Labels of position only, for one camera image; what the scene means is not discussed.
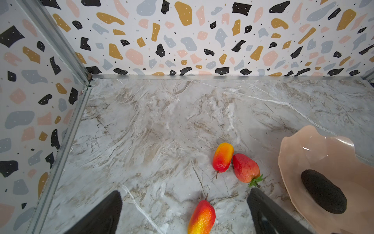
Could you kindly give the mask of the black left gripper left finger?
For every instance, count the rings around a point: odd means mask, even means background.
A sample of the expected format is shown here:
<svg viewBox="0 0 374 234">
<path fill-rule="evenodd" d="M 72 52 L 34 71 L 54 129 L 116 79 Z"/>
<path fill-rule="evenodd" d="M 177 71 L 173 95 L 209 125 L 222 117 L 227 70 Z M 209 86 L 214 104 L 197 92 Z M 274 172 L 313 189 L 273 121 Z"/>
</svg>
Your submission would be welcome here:
<svg viewBox="0 0 374 234">
<path fill-rule="evenodd" d="M 122 210 L 119 191 L 112 191 L 66 234 L 115 234 Z"/>
</svg>

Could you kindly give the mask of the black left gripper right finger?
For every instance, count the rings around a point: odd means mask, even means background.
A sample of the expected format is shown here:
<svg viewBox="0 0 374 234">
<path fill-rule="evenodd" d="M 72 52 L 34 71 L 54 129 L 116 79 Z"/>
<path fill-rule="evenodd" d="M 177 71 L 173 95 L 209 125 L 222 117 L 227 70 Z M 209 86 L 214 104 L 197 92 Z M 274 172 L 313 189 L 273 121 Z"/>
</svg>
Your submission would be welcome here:
<svg viewBox="0 0 374 234">
<path fill-rule="evenodd" d="M 258 188 L 251 189 L 246 201 L 257 234 L 311 233 Z"/>
</svg>

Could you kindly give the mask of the red strawberry fake fruit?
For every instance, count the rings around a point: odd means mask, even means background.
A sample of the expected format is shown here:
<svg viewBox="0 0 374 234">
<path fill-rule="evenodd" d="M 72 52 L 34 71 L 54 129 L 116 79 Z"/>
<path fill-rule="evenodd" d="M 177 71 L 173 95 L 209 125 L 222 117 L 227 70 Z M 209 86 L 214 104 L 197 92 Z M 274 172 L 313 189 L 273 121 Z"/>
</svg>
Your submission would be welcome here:
<svg viewBox="0 0 374 234">
<path fill-rule="evenodd" d="M 237 153 L 232 158 L 234 173 L 240 182 L 248 184 L 249 187 L 260 187 L 259 182 L 263 180 L 258 164 L 244 154 Z"/>
</svg>

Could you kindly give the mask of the red yellow mango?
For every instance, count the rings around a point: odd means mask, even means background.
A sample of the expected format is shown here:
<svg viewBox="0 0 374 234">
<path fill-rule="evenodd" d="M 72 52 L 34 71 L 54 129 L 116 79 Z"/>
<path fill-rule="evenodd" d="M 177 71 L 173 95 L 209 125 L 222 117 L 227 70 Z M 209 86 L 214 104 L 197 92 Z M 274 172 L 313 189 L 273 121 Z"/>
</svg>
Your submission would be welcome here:
<svg viewBox="0 0 374 234">
<path fill-rule="evenodd" d="M 233 154 L 234 148 L 231 144 L 224 142 L 218 146 L 212 162 L 216 177 L 218 173 L 224 173 L 229 168 Z"/>
<path fill-rule="evenodd" d="M 207 200 L 201 200 L 195 208 L 188 225 L 188 234 L 209 234 L 216 220 L 216 212 Z"/>
</svg>

